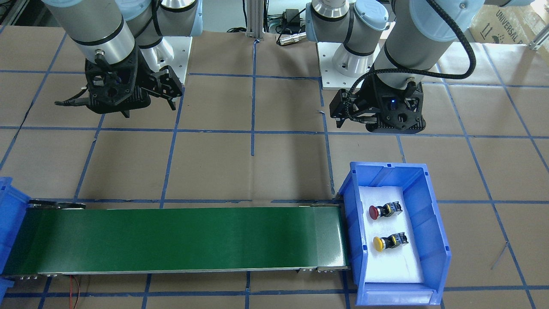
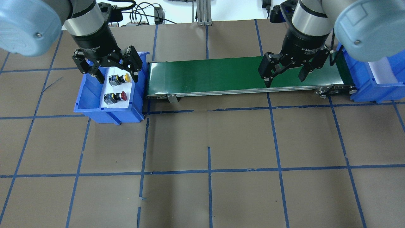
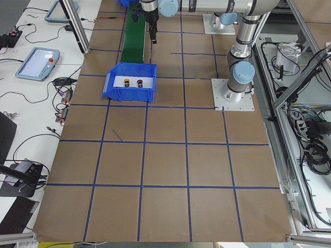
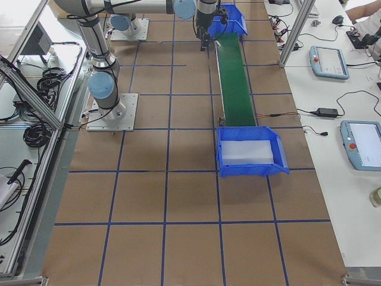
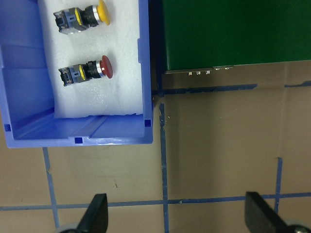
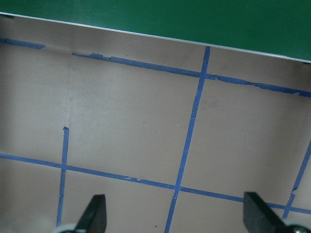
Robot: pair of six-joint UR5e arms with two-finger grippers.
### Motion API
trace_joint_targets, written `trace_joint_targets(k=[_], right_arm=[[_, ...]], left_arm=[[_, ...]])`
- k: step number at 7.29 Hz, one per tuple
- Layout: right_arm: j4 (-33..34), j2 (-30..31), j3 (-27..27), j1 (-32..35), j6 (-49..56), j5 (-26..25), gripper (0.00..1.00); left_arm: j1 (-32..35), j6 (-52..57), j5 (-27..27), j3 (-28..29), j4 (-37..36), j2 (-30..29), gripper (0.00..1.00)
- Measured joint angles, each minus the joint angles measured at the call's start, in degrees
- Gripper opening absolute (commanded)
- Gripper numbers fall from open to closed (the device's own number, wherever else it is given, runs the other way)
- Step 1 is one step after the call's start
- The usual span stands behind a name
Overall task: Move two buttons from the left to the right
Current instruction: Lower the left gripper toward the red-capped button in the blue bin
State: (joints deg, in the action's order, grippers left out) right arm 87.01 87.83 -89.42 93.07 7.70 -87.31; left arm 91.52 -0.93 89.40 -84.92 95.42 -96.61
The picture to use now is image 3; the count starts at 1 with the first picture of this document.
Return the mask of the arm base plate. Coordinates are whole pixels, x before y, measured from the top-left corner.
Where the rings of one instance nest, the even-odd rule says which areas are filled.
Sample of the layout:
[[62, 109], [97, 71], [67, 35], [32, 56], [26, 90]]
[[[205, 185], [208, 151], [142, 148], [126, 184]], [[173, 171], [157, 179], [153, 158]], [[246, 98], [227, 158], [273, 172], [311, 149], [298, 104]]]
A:
[[236, 93], [228, 88], [228, 79], [211, 79], [216, 111], [254, 111], [251, 93], [247, 86], [243, 92]]
[[237, 21], [237, 13], [205, 13], [203, 14], [203, 26], [205, 34], [235, 35], [234, 23]]

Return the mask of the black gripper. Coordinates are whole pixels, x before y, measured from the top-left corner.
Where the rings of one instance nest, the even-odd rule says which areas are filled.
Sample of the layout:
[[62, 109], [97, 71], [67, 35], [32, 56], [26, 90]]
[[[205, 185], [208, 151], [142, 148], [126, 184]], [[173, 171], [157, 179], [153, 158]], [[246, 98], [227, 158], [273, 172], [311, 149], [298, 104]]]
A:
[[159, 20], [158, 9], [153, 11], [144, 11], [145, 21], [149, 23], [149, 36], [152, 43], [157, 43], [156, 33], [157, 33], [157, 21]]

